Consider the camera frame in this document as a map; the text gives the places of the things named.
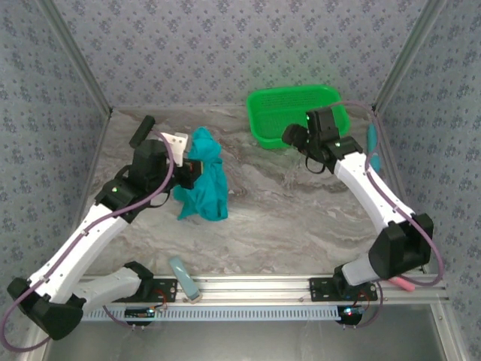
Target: wall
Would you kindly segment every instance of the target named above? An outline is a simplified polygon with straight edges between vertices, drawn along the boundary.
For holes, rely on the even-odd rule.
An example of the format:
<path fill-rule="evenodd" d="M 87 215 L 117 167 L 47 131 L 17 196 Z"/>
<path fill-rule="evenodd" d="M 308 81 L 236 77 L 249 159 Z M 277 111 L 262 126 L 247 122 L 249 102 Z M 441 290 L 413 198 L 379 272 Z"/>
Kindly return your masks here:
<path fill-rule="evenodd" d="M 0 14 L 3 314 L 13 276 L 28 277 L 68 237 L 104 115 L 35 2 L 3 0 Z"/>
<path fill-rule="evenodd" d="M 385 114 L 408 198 L 434 218 L 474 359 L 481 359 L 480 14 L 479 2 L 449 2 Z"/>
<path fill-rule="evenodd" d="M 425 0 L 56 0 L 113 106 L 244 104 L 327 83 L 373 102 Z"/>

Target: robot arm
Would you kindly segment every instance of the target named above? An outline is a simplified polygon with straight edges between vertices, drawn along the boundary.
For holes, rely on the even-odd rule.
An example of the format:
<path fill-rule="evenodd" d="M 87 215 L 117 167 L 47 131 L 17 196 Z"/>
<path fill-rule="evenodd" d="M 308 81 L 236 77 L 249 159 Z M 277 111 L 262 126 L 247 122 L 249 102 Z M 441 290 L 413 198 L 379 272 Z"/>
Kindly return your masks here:
<path fill-rule="evenodd" d="M 133 295 L 143 299 L 152 292 L 153 274 L 137 262 L 127 263 L 119 271 L 88 283 L 79 284 L 79 280 L 107 244 L 149 207 L 150 202 L 118 217 L 107 218 L 89 231 L 86 231 L 87 226 L 114 211 L 139 203 L 153 194 L 166 179 L 167 148 L 160 140 L 146 139 L 154 123 L 152 117 L 144 119 L 130 141 L 135 149 L 132 164 L 120 170 L 103 186 L 83 222 L 59 251 L 29 279 L 15 278 L 8 286 L 8 292 L 14 299 L 29 292 L 19 303 L 20 310 L 54 340 L 68 335 L 84 313 Z M 186 159 L 191 145 L 189 136 L 181 133 L 162 135 L 171 146 L 175 163 L 174 172 L 163 192 L 170 192 L 176 185 L 192 189 L 202 173 L 202 164 Z M 79 235 L 82 236 L 81 241 L 73 251 L 67 252 Z M 63 261 L 48 279 L 44 279 L 61 257 L 64 257 Z M 29 289 L 39 281 L 43 283 L 36 290 Z"/>
<path fill-rule="evenodd" d="M 415 215 L 370 168 L 370 176 L 396 204 L 395 209 L 379 194 L 366 174 L 362 148 L 352 137 L 340 138 L 330 108 L 308 111 L 307 128 L 298 124 L 288 126 L 283 141 L 322 163 L 345 183 L 377 231 L 377 239 L 367 253 L 334 270 L 334 283 L 340 295 L 355 296 L 358 286 L 366 282 L 389 279 L 429 262 L 428 242 L 397 211 L 409 214 L 430 237 L 434 228 L 431 218 L 426 214 Z"/>

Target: teal cloth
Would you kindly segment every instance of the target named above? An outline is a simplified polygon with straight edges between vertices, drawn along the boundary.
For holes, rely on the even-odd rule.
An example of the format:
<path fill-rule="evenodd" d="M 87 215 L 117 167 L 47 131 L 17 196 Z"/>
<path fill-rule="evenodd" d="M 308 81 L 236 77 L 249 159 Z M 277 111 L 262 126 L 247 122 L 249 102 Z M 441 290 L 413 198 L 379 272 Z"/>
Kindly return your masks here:
<path fill-rule="evenodd" d="M 174 198 L 183 202 L 178 220 L 192 214 L 199 214 L 206 220 L 227 218 L 228 185 L 222 169 L 222 159 L 219 157 L 221 149 L 206 128 L 201 127 L 192 134 L 189 159 L 201 160 L 204 171 L 195 181 L 194 189 L 186 190 L 179 186 L 174 188 Z"/>

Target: pink marker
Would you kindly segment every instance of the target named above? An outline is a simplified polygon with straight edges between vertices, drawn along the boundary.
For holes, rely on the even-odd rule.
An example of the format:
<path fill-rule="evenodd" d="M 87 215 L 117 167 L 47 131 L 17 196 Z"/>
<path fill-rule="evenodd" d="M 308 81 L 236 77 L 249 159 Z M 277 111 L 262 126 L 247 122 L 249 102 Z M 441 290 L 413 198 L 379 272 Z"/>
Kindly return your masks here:
<path fill-rule="evenodd" d="M 396 286 L 402 288 L 403 290 L 406 290 L 407 292 L 413 292 L 416 288 L 416 286 L 409 281 L 404 280 L 403 278 L 400 277 L 393 277 L 388 279 L 389 282 L 392 284 L 395 284 Z"/>

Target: green plastic basket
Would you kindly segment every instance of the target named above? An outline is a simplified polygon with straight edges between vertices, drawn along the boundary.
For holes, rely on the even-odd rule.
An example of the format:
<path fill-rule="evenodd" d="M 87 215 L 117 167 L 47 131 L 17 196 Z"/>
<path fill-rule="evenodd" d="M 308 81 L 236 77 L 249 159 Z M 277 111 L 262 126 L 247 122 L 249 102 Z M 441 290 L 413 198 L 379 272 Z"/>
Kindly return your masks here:
<path fill-rule="evenodd" d="M 288 86 L 257 90 L 247 97 L 250 130 L 266 149 L 288 147 L 282 141 L 289 124 L 307 126 L 306 111 L 340 101 L 335 88 L 327 85 Z M 332 108 L 341 135 L 349 131 L 350 121 L 343 105 Z"/>

